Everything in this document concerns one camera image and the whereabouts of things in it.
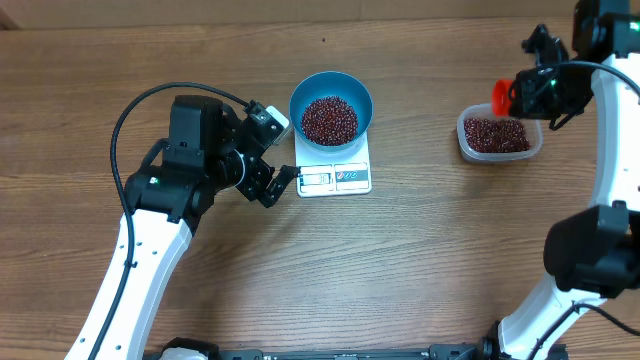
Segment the orange measuring scoop blue handle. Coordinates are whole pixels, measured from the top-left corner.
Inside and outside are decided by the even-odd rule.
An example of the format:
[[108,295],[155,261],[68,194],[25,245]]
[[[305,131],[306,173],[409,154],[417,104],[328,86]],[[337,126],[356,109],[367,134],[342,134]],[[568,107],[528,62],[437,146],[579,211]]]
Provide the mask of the orange measuring scoop blue handle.
[[497,80],[492,90],[491,107],[496,116],[508,116],[512,105],[510,96],[513,81],[508,79]]

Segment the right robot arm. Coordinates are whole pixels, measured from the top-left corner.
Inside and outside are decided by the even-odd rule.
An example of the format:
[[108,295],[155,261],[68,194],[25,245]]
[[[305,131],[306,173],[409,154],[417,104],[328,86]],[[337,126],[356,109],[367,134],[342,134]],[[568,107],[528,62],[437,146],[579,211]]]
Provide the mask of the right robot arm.
[[558,339],[583,315],[639,286],[639,17],[628,0],[580,0],[572,49],[540,24],[522,48],[535,67],[498,81],[499,117],[562,128],[590,103],[597,110],[597,165],[586,210],[549,230],[545,274],[521,305],[496,322],[475,359],[565,359]]

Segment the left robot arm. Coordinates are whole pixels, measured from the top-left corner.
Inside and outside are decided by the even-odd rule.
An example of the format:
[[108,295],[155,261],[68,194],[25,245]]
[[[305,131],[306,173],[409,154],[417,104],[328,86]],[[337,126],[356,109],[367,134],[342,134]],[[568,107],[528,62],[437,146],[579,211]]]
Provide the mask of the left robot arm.
[[70,359],[140,359],[167,283],[214,197],[235,188],[273,206],[298,175],[262,155],[290,130],[275,107],[245,105],[245,119],[219,99],[176,96],[169,135],[123,188],[116,248]]

